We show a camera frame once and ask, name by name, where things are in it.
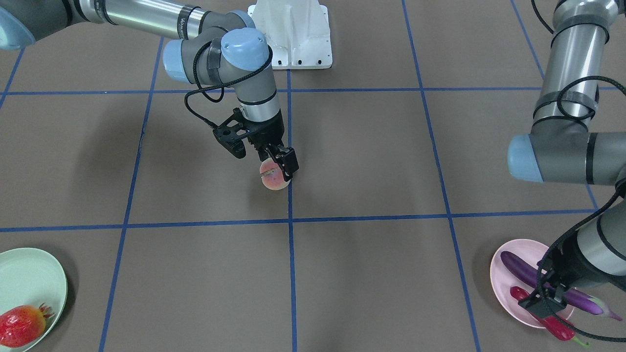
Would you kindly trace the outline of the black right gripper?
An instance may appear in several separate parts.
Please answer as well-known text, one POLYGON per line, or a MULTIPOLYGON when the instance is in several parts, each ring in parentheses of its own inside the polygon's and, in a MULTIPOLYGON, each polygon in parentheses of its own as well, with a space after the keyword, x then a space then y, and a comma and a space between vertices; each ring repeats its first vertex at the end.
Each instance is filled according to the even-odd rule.
POLYGON ((273 160, 286 182, 299 170, 299 162, 293 147, 286 147, 282 141, 285 128, 282 111, 264 122, 253 122, 244 118, 241 109, 233 109, 233 114, 213 130, 213 136, 229 153, 238 159, 246 156, 244 141, 247 140, 257 150, 260 162, 273 160))

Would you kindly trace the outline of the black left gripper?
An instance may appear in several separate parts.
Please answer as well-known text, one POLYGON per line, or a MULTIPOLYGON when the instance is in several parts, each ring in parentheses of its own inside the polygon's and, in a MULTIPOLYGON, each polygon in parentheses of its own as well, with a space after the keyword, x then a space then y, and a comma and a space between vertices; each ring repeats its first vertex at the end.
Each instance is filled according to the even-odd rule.
POLYGON ((531 239, 518 240, 518 256, 522 259, 540 260, 543 258, 543 255, 548 254, 548 257, 540 267, 541 270, 546 270, 546 273, 541 277, 545 299, 538 303, 531 303, 531 311, 538 315, 549 314, 549 309, 540 305, 541 303, 547 303, 549 308, 556 313, 561 312, 561 310, 567 310, 568 306, 573 306, 594 314, 595 302, 591 300, 592 297, 576 290, 572 286, 566 285, 565 279, 556 273, 555 264, 556 255, 559 253, 558 249, 556 247, 556 249, 550 250, 548 246, 531 239))

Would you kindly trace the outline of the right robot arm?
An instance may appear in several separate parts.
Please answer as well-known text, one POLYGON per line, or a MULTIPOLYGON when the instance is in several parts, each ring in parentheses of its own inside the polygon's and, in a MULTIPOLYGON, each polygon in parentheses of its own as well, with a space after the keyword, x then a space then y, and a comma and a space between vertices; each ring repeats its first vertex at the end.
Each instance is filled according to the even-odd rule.
POLYGON ((289 182, 299 169, 293 148, 283 141, 284 123, 272 49, 244 11, 216 13, 172 0, 3 0, 1 48, 21 50, 74 24, 108 23, 168 38, 163 66, 170 78, 196 86, 185 95, 235 91, 239 107, 221 124, 203 117, 213 136, 236 158, 244 139, 259 154, 261 174, 289 182))

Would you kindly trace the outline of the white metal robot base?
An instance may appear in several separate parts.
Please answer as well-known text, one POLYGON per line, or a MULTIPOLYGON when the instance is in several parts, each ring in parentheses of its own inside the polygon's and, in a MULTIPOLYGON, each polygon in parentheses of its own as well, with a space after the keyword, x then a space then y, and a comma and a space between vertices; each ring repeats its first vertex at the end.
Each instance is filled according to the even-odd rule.
POLYGON ((319 1, 258 0, 247 12, 273 51, 273 69, 333 66, 329 11, 319 1))

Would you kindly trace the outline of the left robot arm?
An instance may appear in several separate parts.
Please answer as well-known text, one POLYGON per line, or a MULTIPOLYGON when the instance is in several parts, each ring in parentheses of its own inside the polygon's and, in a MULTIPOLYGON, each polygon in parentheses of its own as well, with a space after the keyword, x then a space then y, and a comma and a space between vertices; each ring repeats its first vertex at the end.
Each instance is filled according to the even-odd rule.
POLYGON ((566 305, 621 320, 584 287, 625 289, 625 134, 593 133, 599 82, 610 27, 625 13, 623 0, 560 0, 554 9, 550 56, 528 134, 508 147, 508 170, 528 182, 613 186, 612 198, 557 239, 538 263, 545 299, 524 307, 550 314, 566 305))

